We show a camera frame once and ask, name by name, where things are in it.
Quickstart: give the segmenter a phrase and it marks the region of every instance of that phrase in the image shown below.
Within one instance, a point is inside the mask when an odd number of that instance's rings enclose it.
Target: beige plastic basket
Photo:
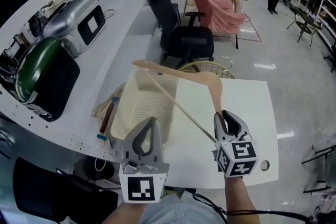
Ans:
[[[176,96],[178,78],[165,74],[149,73],[172,97]],[[153,116],[160,124],[161,139],[164,144],[168,140],[174,104],[146,77],[140,70],[133,72],[120,99],[114,117],[111,135],[117,139],[125,139],[130,131],[143,120]],[[144,145],[149,145],[146,137]]]

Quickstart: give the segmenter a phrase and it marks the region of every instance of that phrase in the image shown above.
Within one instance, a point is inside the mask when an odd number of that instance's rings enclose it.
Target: table hole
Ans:
[[[270,166],[269,161],[264,160],[264,161],[262,161],[261,164],[260,164],[260,169],[261,169],[263,172],[266,172],[266,171],[269,169],[269,166]]]

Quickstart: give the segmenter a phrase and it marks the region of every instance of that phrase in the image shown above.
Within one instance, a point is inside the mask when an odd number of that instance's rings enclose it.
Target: white curved desk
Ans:
[[[279,177],[277,130],[267,82],[222,79],[222,109],[244,120],[259,148],[259,162],[253,173],[244,176],[246,186],[262,184]],[[214,136],[214,106],[206,86],[179,79],[176,101]],[[224,188],[224,175],[218,172],[212,151],[215,144],[176,106],[164,161],[170,164],[167,186],[182,188]],[[263,160],[270,162],[266,172]]]

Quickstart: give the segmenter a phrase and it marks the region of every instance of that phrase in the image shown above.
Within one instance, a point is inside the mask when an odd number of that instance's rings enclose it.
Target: shiny floor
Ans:
[[[172,0],[183,11],[185,0]],[[310,45],[310,35],[304,34],[299,43],[297,25],[287,27],[294,15],[283,3],[277,6],[278,15],[267,11],[267,0],[243,2],[242,13],[250,18],[262,42],[216,38],[215,62],[223,62],[222,56],[233,61],[232,74],[238,79],[267,81],[277,125],[279,143],[279,180],[248,187],[257,209],[291,211],[309,216],[320,205],[326,212],[336,207],[336,202],[323,202],[319,195],[303,194],[318,178],[323,179],[323,159],[301,165],[311,145],[325,134],[334,132],[336,114],[336,72],[323,59],[329,54],[318,34]],[[255,39],[255,32],[244,31],[244,39]],[[223,190],[198,190],[220,206],[225,206]],[[284,217],[264,216],[262,223],[302,223]]]

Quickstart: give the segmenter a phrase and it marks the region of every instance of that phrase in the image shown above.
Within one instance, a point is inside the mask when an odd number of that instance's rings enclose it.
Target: pink cloth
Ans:
[[[201,26],[210,28],[215,33],[237,34],[239,26],[247,18],[241,13],[234,13],[231,0],[194,0],[200,12]]]

